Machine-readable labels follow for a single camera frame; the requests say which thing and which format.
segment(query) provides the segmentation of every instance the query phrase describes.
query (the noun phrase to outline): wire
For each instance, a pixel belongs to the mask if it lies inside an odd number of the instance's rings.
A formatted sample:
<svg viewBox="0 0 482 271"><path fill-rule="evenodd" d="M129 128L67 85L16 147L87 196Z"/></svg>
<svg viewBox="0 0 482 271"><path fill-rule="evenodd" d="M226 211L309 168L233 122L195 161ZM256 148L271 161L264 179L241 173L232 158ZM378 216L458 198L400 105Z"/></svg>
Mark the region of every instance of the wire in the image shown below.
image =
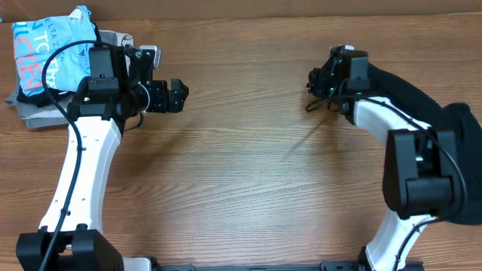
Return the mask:
<svg viewBox="0 0 482 271"><path fill-rule="evenodd" d="M412 239L412 236L415 234L415 232L420 232L420 228L428 225L428 224L433 224L437 222L442 222L440 218L432 219L430 221L424 221L420 222L417 225L414 225L412 230L408 233L407 237L405 237L404 241L402 242L400 248L398 249L398 253L395 255L395 265L393 266L393 271L398 271L398 263L400 263L400 258L401 255L404 253L405 247L407 246L408 242L410 239Z"/></svg>
<svg viewBox="0 0 482 271"><path fill-rule="evenodd" d="M341 94L341 89L343 88L343 86L345 85L345 83L346 83L347 81L348 81L348 78L343 79L343 80L341 81L341 83L340 83L339 85L337 85L337 88L334 89L334 90L332 90L332 91L330 92L330 95L328 95L328 97L326 97L326 98L320 98L320 99L316 99L316 100L312 101L311 103L309 103L309 104L306 106L306 108L305 108L304 110L305 110L306 112L310 113L310 112L312 112L312 111L315 111L316 109L322 108L323 105L326 104L326 102L331 101L331 97L334 95L334 93L337 92L337 90L338 90L338 96ZM317 103L319 103L319 102L321 102L321 101L323 101L321 105L317 105L316 107L311 108L312 106L314 106L315 104L317 104Z"/></svg>
<svg viewBox="0 0 482 271"><path fill-rule="evenodd" d="M55 243L56 240L59 238L59 233L60 230L62 229L62 225L64 220L66 219L67 214L69 213L69 204L70 200L72 198L72 194L74 193L74 188L75 188L75 182L77 181L78 177L78 172L81 167L81 160L82 160L82 151L85 151L85 149L82 148L82 138L81 138L81 133L79 132L77 125L75 125L75 122L70 118L70 116L67 114L67 112L62 108L61 105L55 100L55 98L52 96L52 93L50 93L50 87L47 85L47 69L52 60L57 56L58 54L62 53L65 49L68 49L70 47L73 47L75 45L79 44L98 44L98 45L104 45L108 47L117 47L114 46L113 44L101 42L101 41L76 41L72 42L71 44L67 44L55 52L52 53L52 55L47 59L47 61L44 64L44 68L42 69L42 86L44 87L45 93L48 95L50 101L52 102L53 105L60 111L60 113L63 115L63 117L69 122L70 126L74 130L75 133L75 138L77 139L77 159L75 161L75 168L74 168L74 173L72 174L72 180L70 181L70 186L69 190L67 191L66 195L66 201L63 204L63 208L60 210L60 217L59 221L57 222L57 226L55 227L55 230L53 232L52 239L50 240L47 250L45 252L44 259L42 260L39 271L44 271L47 268L47 265L50 262L50 258L52 256L53 250L55 249Z"/></svg>
<svg viewBox="0 0 482 271"><path fill-rule="evenodd" d="M139 86L141 86L141 87L145 90L145 94L146 94L147 97L148 97L148 104L145 106L145 108L144 108L144 110L143 110L143 111L145 112L146 110L148 110L149 106L151 106L151 95L149 95L148 89L145 88L144 85L141 84L141 82L138 82L137 84L139 84Z"/></svg>

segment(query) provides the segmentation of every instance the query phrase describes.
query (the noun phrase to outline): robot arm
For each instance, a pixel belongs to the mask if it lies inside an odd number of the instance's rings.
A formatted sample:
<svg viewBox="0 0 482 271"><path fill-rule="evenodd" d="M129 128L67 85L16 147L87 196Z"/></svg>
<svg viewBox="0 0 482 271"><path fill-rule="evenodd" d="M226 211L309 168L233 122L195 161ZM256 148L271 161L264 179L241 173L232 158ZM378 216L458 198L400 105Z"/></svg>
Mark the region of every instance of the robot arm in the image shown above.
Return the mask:
<svg viewBox="0 0 482 271"><path fill-rule="evenodd" d="M372 97L380 102L385 102L387 105L395 107L390 99L386 97ZM405 120L400 118L396 113L385 108L381 105L374 104L365 100L360 100L355 103L355 110L353 112L355 125L367 130L378 141L386 145L388 137L388 131L407 129L415 131L417 128L413 127ZM418 123L424 129L430 128L430 125L422 121L413 120ZM397 212L386 208L385 218L383 219L377 234L371 242L368 243L365 254L367 262L372 270L393 270L395 264L395 255L398 253L399 248L406 236L413 229L414 225L418 223L432 220L431 215L413 215L407 220L402 220L398 216ZM414 233L410 238L410 241L405 246L403 253L401 254L399 269L404 269L405 261L408 256L408 252L415 245L416 240L425 229L422 226L418 232Z"/></svg>
<svg viewBox="0 0 482 271"><path fill-rule="evenodd" d="M126 56L130 58L127 69ZM93 47L89 51L91 76L84 78L68 106L68 116L81 134L82 159L66 218L58 232L59 215L77 161L78 142L69 126L69 146L56 193L37 233L23 233L17 257L24 270L37 271L45 259L54 270L146 269L146 258L125 258L102 236L102 204L112 157L124 134L126 120L142 113L182 111L189 89L179 80L153 80L160 64L155 46ZM53 254L46 247L53 245ZM60 256L67 245L72 255Z"/></svg>
<svg viewBox="0 0 482 271"><path fill-rule="evenodd" d="M413 232L416 225L459 211L462 185L440 150L444 148L456 157L453 132L432 129L430 124L397 108L389 95L373 86L378 82L370 76L371 67L366 52L343 45L334 47L329 60L310 72L307 87L319 97L315 102L336 103L338 112L350 123L367 130L386 146L386 216L360 261L363 268L371 271L391 271L397 262L396 268L404 269L410 249L426 227L417 227ZM307 111L312 111L313 104ZM426 136L427 130L438 140L437 144Z"/></svg>

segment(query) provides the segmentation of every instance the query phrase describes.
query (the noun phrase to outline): black bracket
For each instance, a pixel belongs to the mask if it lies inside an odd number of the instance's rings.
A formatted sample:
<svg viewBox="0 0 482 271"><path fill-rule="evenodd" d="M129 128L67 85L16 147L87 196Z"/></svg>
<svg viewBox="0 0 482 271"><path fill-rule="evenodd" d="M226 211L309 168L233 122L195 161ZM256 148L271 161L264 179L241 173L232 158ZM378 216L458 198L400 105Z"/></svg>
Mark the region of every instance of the black bracket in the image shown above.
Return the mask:
<svg viewBox="0 0 482 271"><path fill-rule="evenodd" d="M60 232L47 268L49 270L124 271L124 262L111 243L97 230ZM43 227L37 233L22 233L17 241L17 258L25 271L38 271L53 233ZM61 255L72 245L72 255Z"/></svg>

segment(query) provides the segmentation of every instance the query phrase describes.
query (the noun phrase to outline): gray fabric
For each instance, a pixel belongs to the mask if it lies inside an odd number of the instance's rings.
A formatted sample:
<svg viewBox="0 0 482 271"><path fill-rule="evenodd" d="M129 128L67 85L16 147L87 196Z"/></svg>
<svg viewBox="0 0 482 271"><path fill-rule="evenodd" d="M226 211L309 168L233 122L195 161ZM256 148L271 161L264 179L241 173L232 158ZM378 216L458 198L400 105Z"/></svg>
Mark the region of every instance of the gray fabric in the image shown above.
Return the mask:
<svg viewBox="0 0 482 271"><path fill-rule="evenodd" d="M133 37L129 34L116 33L112 31L100 31L100 38L104 42L108 42L116 45L134 45ZM17 95L20 91L20 78L17 74L17 83L15 90L5 100L8 106L16 106L17 113L21 120L24 120L28 129L36 129L46 126L55 126L66 124L67 120L60 114L57 108L53 105L47 105L44 107L37 107L36 105L26 104L17 101ZM71 102L72 96L62 99L59 104L66 110L67 105Z"/></svg>

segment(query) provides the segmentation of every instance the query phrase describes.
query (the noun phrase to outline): wood grain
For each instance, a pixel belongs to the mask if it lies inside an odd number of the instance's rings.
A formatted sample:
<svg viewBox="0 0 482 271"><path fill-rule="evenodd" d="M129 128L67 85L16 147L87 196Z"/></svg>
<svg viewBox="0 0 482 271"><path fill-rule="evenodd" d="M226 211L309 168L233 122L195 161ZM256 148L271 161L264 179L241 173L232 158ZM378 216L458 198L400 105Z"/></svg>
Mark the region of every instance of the wood grain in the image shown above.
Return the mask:
<svg viewBox="0 0 482 271"><path fill-rule="evenodd" d="M70 14L72 0L2 0L22 20ZM94 20L425 15L481 12L481 0L84 0Z"/></svg>
<svg viewBox="0 0 482 271"><path fill-rule="evenodd" d="M356 259L384 216L384 148L327 111L304 85L330 46L371 61L482 120L482 15L100 22L163 49L156 79L190 88L181 114L149 114L115 154L103 211L125 256L164 264ZM14 87L10 26L0 25L0 97ZM20 269L18 234L35 231L56 188L66 129L28 131L0 107L0 269ZM430 226L410 253L427 270L475 270L482 229Z"/></svg>

